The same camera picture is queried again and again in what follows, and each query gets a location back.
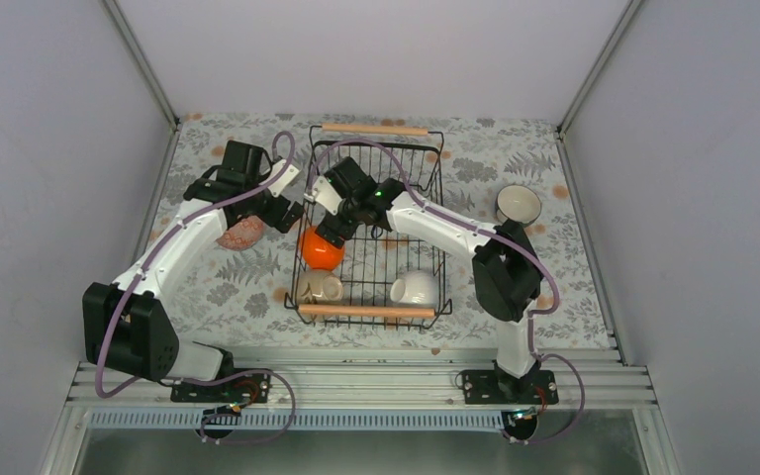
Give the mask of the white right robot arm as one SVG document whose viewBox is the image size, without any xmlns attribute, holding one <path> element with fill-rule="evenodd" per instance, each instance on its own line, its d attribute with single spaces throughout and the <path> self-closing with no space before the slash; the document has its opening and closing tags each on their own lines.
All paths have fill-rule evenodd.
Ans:
<svg viewBox="0 0 760 475">
<path fill-rule="evenodd" d="M 324 209 L 317 233 L 336 247 L 364 225 L 423 240 L 466 260 L 478 304 L 498 323 L 498 393 L 510 403 L 532 393 L 540 364 L 528 347 L 524 312 L 539 297 L 544 275 L 522 224 L 467 219 L 415 192 L 403 178 L 375 181 L 351 157 L 311 179 L 305 197 Z"/>
</svg>

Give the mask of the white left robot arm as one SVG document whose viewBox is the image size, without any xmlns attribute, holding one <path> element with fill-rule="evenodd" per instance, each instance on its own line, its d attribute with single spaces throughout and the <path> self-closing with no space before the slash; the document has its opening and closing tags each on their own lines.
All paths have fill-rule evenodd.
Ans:
<svg viewBox="0 0 760 475">
<path fill-rule="evenodd" d="M 82 297 L 87 359 L 153 382 L 196 380 L 213 401 L 235 389 L 226 351 L 179 336 L 167 314 L 170 295 L 196 259 L 231 227 L 257 218 L 282 234 L 303 207 L 285 197 L 299 176 L 295 154 L 229 141 L 221 163 L 185 190 L 178 211 L 144 255 L 109 284 L 95 282 Z"/>
</svg>

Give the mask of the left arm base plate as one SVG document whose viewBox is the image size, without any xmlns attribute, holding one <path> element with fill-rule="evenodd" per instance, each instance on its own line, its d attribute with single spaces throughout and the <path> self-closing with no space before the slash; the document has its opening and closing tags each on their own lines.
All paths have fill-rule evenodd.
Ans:
<svg viewBox="0 0 760 475">
<path fill-rule="evenodd" d="M 266 403 L 272 377 L 269 373 L 254 373 L 239 377 L 220 385 L 179 383 L 171 390 L 170 400 L 174 403 L 202 404 L 255 404 Z"/>
</svg>

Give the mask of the teal and white bowl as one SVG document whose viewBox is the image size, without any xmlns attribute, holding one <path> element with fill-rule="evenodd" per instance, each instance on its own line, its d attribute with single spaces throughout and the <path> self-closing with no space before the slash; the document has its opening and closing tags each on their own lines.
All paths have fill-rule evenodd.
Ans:
<svg viewBox="0 0 760 475">
<path fill-rule="evenodd" d="M 539 218 L 541 212 L 541 200 L 525 186 L 507 185 L 496 196 L 495 213 L 499 223 L 513 221 L 527 228 Z"/>
</svg>

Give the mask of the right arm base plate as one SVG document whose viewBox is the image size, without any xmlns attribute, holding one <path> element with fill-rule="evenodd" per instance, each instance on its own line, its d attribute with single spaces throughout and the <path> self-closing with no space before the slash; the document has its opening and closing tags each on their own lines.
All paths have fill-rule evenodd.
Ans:
<svg viewBox="0 0 760 475">
<path fill-rule="evenodd" d="M 533 367 L 515 378 L 499 368 L 467 369 L 454 377 L 467 405 L 557 405 L 554 373 Z"/>
</svg>

